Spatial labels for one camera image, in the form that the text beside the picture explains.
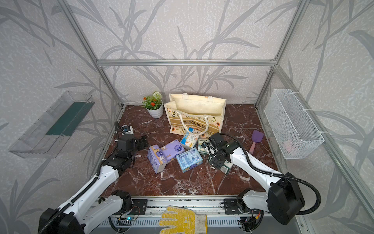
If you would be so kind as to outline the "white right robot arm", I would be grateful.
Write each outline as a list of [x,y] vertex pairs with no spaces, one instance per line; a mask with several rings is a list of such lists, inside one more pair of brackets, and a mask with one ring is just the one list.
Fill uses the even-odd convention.
[[[287,225],[295,216],[311,214],[320,207],[321,195],[314,185],[291,173],[282,174],[266,166],[252,156],[235,137],[232,136],[232,140],[228,142],[224,139],[225,136],[216,133],[208,139],[215,150],[213,158],[238,166],[264,188],[264,192],[246,190],[237,196],[238,206],[243,213],[249,209],[259,209],[270,213],[280,224]],[[301,184],[316,195],[314,205],[306,210]]]

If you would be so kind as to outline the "light blue tissue pack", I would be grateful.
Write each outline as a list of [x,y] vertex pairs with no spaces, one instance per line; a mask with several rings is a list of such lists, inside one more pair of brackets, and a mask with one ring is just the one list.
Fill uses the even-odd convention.
[[203,158],[197,148],[192,148],[180,155],[177,155],[176,160],[183,173],[190,171],[203,163]]

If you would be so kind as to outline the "cream floral canvas bag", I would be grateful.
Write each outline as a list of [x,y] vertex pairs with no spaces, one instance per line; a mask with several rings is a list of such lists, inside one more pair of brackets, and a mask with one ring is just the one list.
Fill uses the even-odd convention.
[[224,124],[227,100],[213,96],[170,94],[164,104],[170,133],[192,133],[202,138],[220,133]]

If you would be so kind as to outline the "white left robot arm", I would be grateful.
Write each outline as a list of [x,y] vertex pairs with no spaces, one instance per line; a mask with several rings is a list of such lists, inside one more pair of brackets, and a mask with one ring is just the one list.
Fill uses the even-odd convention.
[[149,147],[146,135],[136,138],[124,134],[117,141],[117,152],[103,160],[96,174],[72,198],[40,217],[40,234],[89,234],[115,213],[126,214],[133,208],[128,192],[117,190],[96,207],[99,196],[131,167],[138,151]]

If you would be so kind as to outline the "purple tissue pack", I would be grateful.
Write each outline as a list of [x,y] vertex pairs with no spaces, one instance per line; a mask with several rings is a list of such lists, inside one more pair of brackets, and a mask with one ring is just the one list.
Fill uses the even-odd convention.
[[162,172],[167,165],[167,159],[158,145],[149,147],[147,157],[156,174]]
[[163,152],[164,157],[167,160],[167,163],[170,163],[175,159],[177,155],[182,154],[185,151],[185,148],[180,143],[179,140],[175,139],[172,142],[166,144],[160,148]]

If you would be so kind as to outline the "green white tissue pack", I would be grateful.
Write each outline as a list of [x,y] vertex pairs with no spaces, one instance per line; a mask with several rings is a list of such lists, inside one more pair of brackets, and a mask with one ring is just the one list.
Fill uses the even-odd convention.
[[233,166],[233,163],[225,161],[222,166],[218,166],[217,169],[223,172],[225,175],[227,175],[231,168]]

